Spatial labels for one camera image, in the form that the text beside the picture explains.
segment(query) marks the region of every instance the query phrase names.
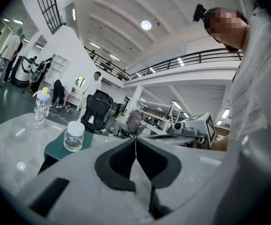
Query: black foam padding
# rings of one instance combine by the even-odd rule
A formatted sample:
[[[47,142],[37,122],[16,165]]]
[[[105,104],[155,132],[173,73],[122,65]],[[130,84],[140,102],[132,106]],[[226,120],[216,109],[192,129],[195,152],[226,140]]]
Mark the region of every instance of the black foam padding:
[[[95,171],[106,186],[135,192],[135,184],[129,180],[134,160],[135,139],[132,138],[101,154],[95,162]]]
[[[56,178],[49,186],[35,199],[29,206],[37,214],[46,217],[50,209],[54,206],[60,195],[63,193],[69,180]]]
[[[155,188],[172,184],[181,171],[181,161],[175,155],[145,140],[136,140],[137,160]]]

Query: water bottle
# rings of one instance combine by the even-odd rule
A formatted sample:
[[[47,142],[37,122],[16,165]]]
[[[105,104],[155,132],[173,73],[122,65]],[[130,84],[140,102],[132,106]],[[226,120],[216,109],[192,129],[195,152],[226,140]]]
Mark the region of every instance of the water bottle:
[[[37,95],[37,99],[34,107],[33,125],[36,128],[42,128],[45,126],[45,118],[49,114],[51,96],[47,87],[44,87],[43,90],[37,91],[33,94],[33,97],[35,95]]]

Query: black chair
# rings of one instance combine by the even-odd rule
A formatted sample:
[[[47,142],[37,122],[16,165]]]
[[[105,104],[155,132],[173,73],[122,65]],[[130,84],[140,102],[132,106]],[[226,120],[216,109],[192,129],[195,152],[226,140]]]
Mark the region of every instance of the black chair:
[[[110,110],[109,102],[101,101],[93,95],[87,97],[87,109],[81,118],[81,123],[85,130],[94,133],[95,130],[101,130],[105,127],[105,116]]]

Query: person sitting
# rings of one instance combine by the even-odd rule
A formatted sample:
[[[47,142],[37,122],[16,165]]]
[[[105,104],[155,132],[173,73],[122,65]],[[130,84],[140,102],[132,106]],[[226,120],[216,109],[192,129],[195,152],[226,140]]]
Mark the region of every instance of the person sitting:
[[[109,137],[116,137],[120,128],[123,128],[127,132],[136,133],[137,129],[140,127],[141,115],[138,110],[134,110],[129,115],[126,123],[117,121],[115,128],[113,129],[113,134],[108,134]]]

